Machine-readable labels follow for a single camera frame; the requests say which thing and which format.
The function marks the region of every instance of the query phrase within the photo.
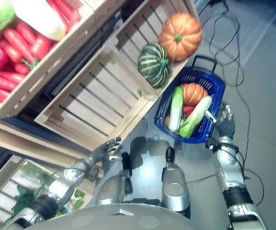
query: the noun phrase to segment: wooden slat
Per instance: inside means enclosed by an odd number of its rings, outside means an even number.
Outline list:
[[[135,107],[133,107],[133,109],[126,115],[126,117],[124,117],[122,123],[119,124],[112,133],[110,133],[109,138],[120,136],[147,103],[148,100],[141,98]]]
[[[84,104],[80,103],[70,96],[63,101],[61,106],[66,108],[69,112],[75,114],[86,123],[92,124],[93,127],[98,129],[102,133],[105,133],[106,135],[115,128],[115,126],[109,123],[107,120],[103,119],[94,111],[84,106]]]
[[[103,85],[106,86],[111,92],[118,95],[129,107],[132,107],[137,102],[137,98],[133,96],[124,85],[120,84],[114,76],[112,76],[100,64],[95,64],[91,70],[91,74],[97,78]]]
[[[54,131],[55,133],[81,145],[84,146],[86,149],[88,150],[93,150],[94,148],[96,148],[97,146],[99,146],[101,143],[99,142],[99,140],[92,141],[91,139],[87,138],[84,136],[84,134],[80,133],[79,131],[77,131],[75,128],[75,125],[77,123],[75,123],[75,121],[69,121],[69,118],[64,119],[64,122],[61,122],[58,119],[51,119],[51,120],[47,120],[45,122],[41,121],[41,125]],[[88,130],[86,127],[80,125],[80,129],[85,129]]]
[[[127,76],[135,81],[141,88],[143,97],[148,100],[155,100],[155,97],[157,96],[155,89],[138,73],[137,67],[130,65],[116,47],[112,46],[110,43],[108,43],[108,45],[111,46],[113,50],[115,61],[122,63],[124,71],[128,73]]]
[[[125,116],[130,110],[130,107],[121,101],[117,95],[109,91],[96,79],[85,79],[82,81],[82,85],[96,95],[98,98],[107,102],[111,107],[115,108],[122,116]]]
[[[141,97],[138,90],[141,87],[132,79],[128,77],[128,72],[125,71],[124,67],[118,65],[116,62],[107,62],[105,65],[107,71],[111,73],[131,92],[137,99]]]
[[[152,29],[156,32],[157,37],[161,34],[162,31],[162,22],[158,16],[154,13],[151,7],[145,9],[146,13],[143,13],[142,16],[147,18],[148,23]]]
[[[138,47],[135,45],[134,42],[126,36],[126,34],[119,35],[118,40],[119,51],[127,56],[133,64],[137,64],[137,60],[143,46]]]
[[[85,154],[73,149],[69,149],[65,146],[59,145],[57,143],[48,141],[47,139],[45,139],[44,137],[39,137],[37,135],[34,135],[30,132],[27,132],[25,130],[22,130],[20,128],[14,127],[4,121],[0,120],[0,130],[3,130],[13,136],[18,136],[22,139],[28,140],[30,142],[33,143],[37,143],[38,145],[42,145],[45,146],[46,148],[52,149],[54,151],[60,152],[62,154],[65,155],[69,155],[72,156],[74,158],[81,158],[83,157]]]
[[[21,137],[12,135],[1,129],[0,147],[60,166],[67,166],[77,159]]]
[[[88,107],[92,108],[95,112],[104,115],[106,119],[114,125],[118,124],[118,122],[122,119],[122,116],[120,116],[116,110],[109,107],[105,102],[99,100],[81,86],[75,89],[71,95],[76,97],[79,101],[83,102]]]
[[[11,160],[0,169],[0,190],[9,181],[9,179],[17,172],[17,170],[23,165],[25,159],[21,158],[19,162],[15,163]]]

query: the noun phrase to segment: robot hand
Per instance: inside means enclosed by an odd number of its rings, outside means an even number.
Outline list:
[[[30,207],[19,212],[2,230],[21,230],[43,222],[56,215],[71,198],[75,189],[84,178],[95,180],[98,169],[95,164],[109,158],[108,153],[116,150],[120,137],[111,139],[97,147],[88,157],[78,160],[63,170],[63,174],[55,180]]]
[[[243,168],[237,153],[239,149],[233,144],[235,123],[231,107],[222,103],[219,118],[210,112],[206,117],[215,125],[219,138],[209,139],[205,146],[211,149],[215,157],[216,177],[222,191],[228,215],[229,230],[266,230],[268,229],[257,206],[251,200],[244,181]]]

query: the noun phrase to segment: electrical wire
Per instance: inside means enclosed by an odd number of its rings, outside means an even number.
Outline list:
[[[206,180],[206,179],[208,179],[208,178],[211,178],[211,177],[213,177],[213,176],[216,176],[216,174],[211,174],[211,175],[209,175],[209,176],[202,177],[202,178],[200,178],[200,179],[193,180],[193,181],[188,181],[188,182],[186,182],[186,183],[187,183],[187,184],[192,184],[192,183],[200,182],[200,181]]]
[[[240,43],[239,43],[239,33],[240,33],[240,28],[241,28],[241,24],[239,23],[238,19],[237,19],[237,16],[232,13],[226,3],[225,0],[223,0],[223,5],[225,7],[225,11],[222,12],[222,13],[219,13],[219,14],[214,14],[212,16],[210,16],[206,21],[205,23],[203,24],[202,28],[207,24],[207,22],[211,19],[211,18],[214,18],[217,16],[217,19],[215,20],[214,22],[214,31],[213,31],[213,35],[211,37],[211,40],[209,41],[209,46],[208,46],[208,49],[210,51],[210,53],[214,56],[214,59],[221,65],[222,67],[222,77],[225,81],[225,83],[228,85],[228,86],[231,86],[231,87],[235,87],[236,88],[236,91],[237,91],[237,94],[239,96],[239,98],[241,99],[241,101],[243,102],[243,104],[245,105],[247,111],[248,111],[248,128],[247,128],[247,143],[246,143],[246,148],[245,148],[245,155],[244,155],[244,161],[243,161],[243,164],[242,164],[242,168],[244,168],[245,166],[245,162],[246,162],[246,159],[247,159],[247,154],[248,154],[248,147],[249,147],[249,134],[250,134],[250,126],[251,126],[251,110],[249,108],[249,105],[248,103],[246,102],[246,100],[244,99],[243,95],[241,94],[240,90],[239,90],[239,86],[241,86],[244,82],[244,79],[245,79],[245,75],[244,75],[244,70],[243,70],[243,67],[241,66],[240,64],[240,57],[241,57],[241,52],[240,52]],[[212,44],[213,40],[214,40],[214,37],[215,37],[215,34],[216,34],[216,23],[218,22],[219,19],[221,18],[226,18],[227,20],[230,20],[234,27],[235,27],[235,33],[234,35],[232,36],[231,40],[224,46],[224,47],[219,47],[219,46],[215,46]],[[234,57],[232,54],[230,54],[229,52],[227,52],[225,49],[232,43],[232,41],[236,39],[236,44],[237,44],[237,50],[238,50],[238,54],[236,57]],[[214,47],[217,49],[217,51],[215,53],[213,53],[213,51],[211,50],[211,47]],[[227,57],[229,57],[231,59],[230,62],[228,63],[222,63],[220,61],[217,60],[217,56],[218,54],[220,53],[223,53],[225,55],[227,55]],[[230,65],[232,63],[236,63],[237,64],[237,73],[236,73],[236,82],[235,84],[230,84],[229,82],[226,81],[225,79],[225,73],[224,73],[224,67],[227,66],[227,65]],[[242,80],[241,82],[239,82],[239,71],[241,71],[241,75],[242,75]]]
[[[38,191],[37,191],[36,195],[34,196],[35,199],[37,199],[37,197],[38,197],[38,195],[39,195],[39,192],[43,189],[43,187],[46,185],[46,183],[47,183],[49,180],[51,180],[51,179],[53,178],[53,176],[55,176],[57,173],[59,173],[59,172],[65,170],[65,169],[75,169],[75,170],[79,170],[79,171],[85,172],[85,170],[83,170],[83,169],[77,169],[77,168],[62,168],[62,169],[60,169],[60,170],[58,170],[58,171],[52,173],[52,174],[50,175],[50,177],[47,178],[47,179],[42,183],[42,185],[38,188]]]
[[[250,170],[250,169],[244,169],[245,171],[248,171],[248,172],[251,172],[252,174],[254,174],[258,179],[259,179],[259,181],[261,182],[261,184],[262,184],[262,188],[263,188],[263,192],[262,192],[262,198],[261,198],[261,200],[256,204],[257,206],[258,205],[260,205],[261,203],[262,203],[262,201],[264,200],[264,195],[265,195],[265,186],[264,186],[264,183],[263,183],[263,180],[262,180],[262,178],[257,174],[257,173],[255,173],[254,171],[252,171],[252,170]]]
[[[244,69],[243,69],[243,67],[242,67],[242,65],[240,63],[241,52],[240,52],[239,33],[240,33],[240,29],[241,29],[241,24],[239,23],[237,16],[230,11],[230,9],[229,9],[229,7],[228,7],[228,5],[226,3],[226,0],[223,0],[222,2],[223,2],[223,5],[225,7],[225,10],[222,13],[213,14],[202,25],[202,28],[204,28],[204,26],[209,22],[209,20],[211,20],[212,18],[217,17],[216,20],[215,20],[215,22],[214,22],[214,31],[213,31],[213,35],[212,35],[211,39],[208,40],[207,38],[204,38],[204,40],[208,43],[209,52],[211,53],[212,56],[214,56],[214,59],[221,66],[222,77],[224,79],[225,84],[228,85],[228,86],[230,86],[230,87],[235,87],[236,88],[236,92],[237,92],[239,98],[241,99],[241,101],[243,102],[243,104],[245,105],[245,107],[246,107],[246,109],[248,111],[248,128],[247,128],[247,136],[246,136],[247,142],[246,142],[245,154],[243,155],[241,152],[239,152],[239,154],[241,156],[241,159],[242,159],[242,164],[240,163],[240,161],[234,155],[230,154],[227,151],[225,151],[225,152],[227,152],[229,155],[231,155],[232,157],[234,157],[235,160],[238,162],[238,164],[239,164],[239,166],[241,168],[241,172],[242,172],[242,175],[243,175],[244,179],[246,179],[246,177],[244,176],[244,171],[246,170],[246,171],[249,171],[249,172],[253,173],[260,180],[260,182],[262,184],[262,188],[263,188],[263,194],[262,194],[261,201],[257,203],[257,205],[259,205],[264,200],[264,195],[265,195],[265,189],[264,189],[265,187],[264,187],[263,180],[254,171],[245,169],[245,162],[247,160],[248,148],[249,148],[249,135],[250,135],[250,127],[251,127],[251,110],[250,110],[250,107],[249,107],[248,103],[246,102],[246,100],[244,99],[243,95],[241,94],[241,92],[240,92],[240,90],[238,88],[239,86],[241,86],[244,83],[244,79],[245,79]],[[216,24],[222,18],[230,20],[233,23],[233,26],[235,28],[235,33],[233,34],[231,40],[224,47],[219,47],[219,46],[213,44],[213,41],[214,41],[215,34],[216,34]],[[234,55],[232,55],[231,53],[229,53],[228,51],[225,50],[232,43],[232,41],[234,39],[236,39],[236,46],[237,46],[237,55],[236,55],[236,57]],[[226,63],[223,63],[223,62],[219,61],[218,60],[218,55],[220,53],[226,55],[231,61],[226,62]],[[233,64],[233,63],[237,64],[237,72],[236,72],[235,84],[231,84],[231,83],[227,82],[227,80],[225,78],[225,72],[224,72],[224,67],[228,66],[230,64]],[[239,72],[241,72],[241,75],[242,75],[242,79],[241,79],[240,82],[239,82]],[[190,181],[188,183],[200,182],[200,181],[206,180],[206,179],[208,179],[210,177],[213,177],[213,176],[215,176],[215,174],[203,177],[203,178],[198,179],[198,180]]]

